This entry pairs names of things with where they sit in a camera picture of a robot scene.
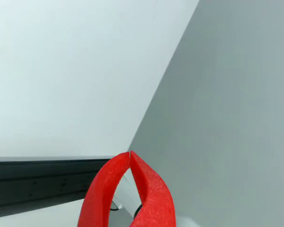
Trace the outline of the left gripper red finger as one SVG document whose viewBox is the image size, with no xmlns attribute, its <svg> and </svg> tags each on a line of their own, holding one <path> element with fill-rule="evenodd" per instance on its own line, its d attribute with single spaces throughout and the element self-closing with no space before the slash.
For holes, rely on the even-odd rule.
<svg viewBox="0 0 284 227">
<path fill-rule="evenodd" d="M 107 227 L 115 190 L 130 167 L 129 152 L 121 153 L 103 165 L 84 198 L 79 227 Z"/>
<path fill-rule="evenodd" d="M 133 151 L 130 168 L 142 203 L 131 226 L 175 227 L 174 202 L 163 179 Z"/>
</svg>

